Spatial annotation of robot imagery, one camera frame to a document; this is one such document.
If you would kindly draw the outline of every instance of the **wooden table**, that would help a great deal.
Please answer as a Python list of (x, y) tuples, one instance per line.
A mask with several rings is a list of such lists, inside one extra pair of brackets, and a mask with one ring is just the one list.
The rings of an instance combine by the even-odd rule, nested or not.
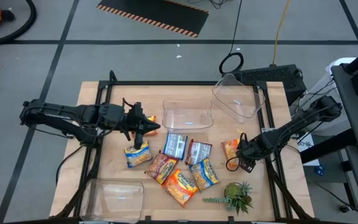
[[(96, 98), (97, 86), (98, 82), (83, 82), (77, 104), (93, 104)], [(162, 124), (162, 102), (165, 98), (195, 99), (211, 97), (211, 88), (212, 86), (118, 85), (112, 88), (111, 103), (120, 105), (122, 97), (125, 97), (129, 103), (140, 101), (142, 102), (144, 113), (146, 115), (157, 115), (157, 122)], [(280, 127), (291, 119), (282, 83), (268, 83), (268, 93), (275, 125)], [(254, 96), (251, 94), (249, 95), (249, 101), (255, 102)], [(145, 189), (144, 210), (141, 220), (144, 220), (146, 215), (150, 215), (152, 220), (227, 221), (228, 216), (234, 216), (236, 221), (273, 221), (273, 207), (263, 161), (259, 161), (250, 174), (241, 169), (236, 172), (229, 172), (226, 170), (226, 158), (220, 146), (221, 141), (239, 138), (237, 129), (246, 132), (249, 139), (260, 134), (257, 115), (246, 124), (239, 124), (219, 108), (213, 106), (212, 109), (213, 126), (206, 133), (194, 133), (188, 134), (188, 136), (189, 141), (194, 139), (213, 145), (210, 161), (221, 183), (204, 190), (202, 193), (195, 194), (186, 203), (185, 208), (182, 208), (155, 180), (144, 174), (144, 170), (146, 170), (151, 162), (145, 162), (131, 169), (127, 168), (123, 149), (133, 145), (133, 142), (128, 142), (121, 133), (113, 132), (104, 138), (98, 178), (141, 181)], [(265, 116), (264, 121), (267, 124), (265, 107), (263, 107), (263, 112)], [(156, 155), (159, 150), (163, 149), (166, 136), (167, 130), (162, 126), (158, 130), (157, 136), (144, 138), (149, 141), (153, 155)], [(297, 147), (294, 140), (290, 141), (290, 145)], [(65, 156), (73, 152), (78, 146), (77, 140), (68, 140)], [(62, 166), (50, 211), (51, 215), (56, 215), (77, 190), (84, 154), (85, 150), (80, 151)], [(306, 213), (313, 217), (313, 209), (299, 153), (289, 147), (285, 147), (281, 155), (289, 191)], [(195, 183), (189, 168), (183, 161), (180, 161), (176, 168), (182, 170), (183, 174)], [(253, 188), (251, 196), (254, 209), (251, 209), (249, 214), (240, 212), (237, 216), (236, 212), (227, 212), (225, 204), (204, 203), (202, 201), (202, 198), (205, 197), (222, 197), (226, 184), (242, 181), (248, 181)], [(281, 216), (284, 217), (282, 195), (278, 188), (277, 194)]]

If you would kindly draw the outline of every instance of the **transparent plastic bin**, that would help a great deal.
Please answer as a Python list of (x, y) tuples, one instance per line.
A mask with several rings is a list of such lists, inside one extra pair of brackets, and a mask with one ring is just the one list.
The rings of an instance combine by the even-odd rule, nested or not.
[(92, 179), (83, 194), (80, 217), (84, 221), (137, 223), (143, 200), (141, 182)]
[(162, 125), (169, 133), (198, 133), (214, 124), (210, 98), (176, 100), (166, 98), (163, 103)]
[(265, 97), (227, 74), (212, 89), (212, 102), (239, 123), (246, 123), (265, 103)]

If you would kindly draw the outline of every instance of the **potted plant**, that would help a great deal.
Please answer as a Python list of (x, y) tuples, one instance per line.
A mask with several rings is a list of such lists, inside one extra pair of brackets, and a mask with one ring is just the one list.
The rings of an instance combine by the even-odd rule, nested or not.
[(226, 210), (231, 211), (236, 208), (237, 215), (239, 211), (248, 213), (248, 208), (252, 206), (252, 198), (249, 196), (250, 184), (247, 182), (240, 183), (230, 183), (226, 185), (224, 190), (224, 197), (222, 198), (203, 198), (204, 202), (209, 203), (227, 203)]

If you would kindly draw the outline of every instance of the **black and orange striped mat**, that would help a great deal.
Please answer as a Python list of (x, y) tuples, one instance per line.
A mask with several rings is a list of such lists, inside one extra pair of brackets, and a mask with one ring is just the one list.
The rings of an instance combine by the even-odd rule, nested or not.
[(102, 0), (98, 9), (197, 37), (209, 12), (169, 0)]

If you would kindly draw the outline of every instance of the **snack bag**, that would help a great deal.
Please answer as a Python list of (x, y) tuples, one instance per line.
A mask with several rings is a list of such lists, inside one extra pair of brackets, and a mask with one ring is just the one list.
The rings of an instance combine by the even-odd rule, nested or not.
[(190, 182), (179, 169), (167, 179), (162, 187), (184, 208), (185, 203), (192, 198), (198, 188)]
[[(237, 152), (237, 146), (239, 145), (239, 142), (240, 142), (240, 139), (234, 139), (232, 141), (221, 142), (221, 146), (222, 146), (224, 155), (226, 156), (227, 160), (237, 156), (236, 152)], [(239, 160), (232, 159), (229, 161), (227, 166), (229, 169), (233, 170), (239, 166)]]
[(124, 149), (125, 156), (127, 157), (128, 168), (134, 167), (142, 162), (153, 159), (152, 153), (149, 149), (148, 142), (143, 142), (140, 149), (135, 149), (133, 146)]
[(214, 184), (220, 183), (208, 158), (196, 165), (190, 166), (190, 170), (193, 173), (200, 190), (207, 189)]
[(167, 140), (165, 141), (163, 153), (182, 160), (185, 156), (186, 142), (187, 136), (167, 134)]
[(211, 144), (196, 142), (192, 139), (189, 143), (189, 150), (187, 152), (185, 164), (195, 165), (203, 161), (204, 159), (209, 157), (211, 149)]
[(177, 159), (160, 152), (149, 165), (145, 173), (153, 177), (159, 184), (162, 184), (177, 162)]
[[(149, 119), (150, 121), (155, 122), (155, 120), (157, 119), (156, 115), (152, 115), (152, 116), (147, 116), (147, 119)], [(144, 134), (143, 136), (154, 136), (158, 134), (157, 130), (153, 130), (151, 132), (147, 132), (146, 134)]]

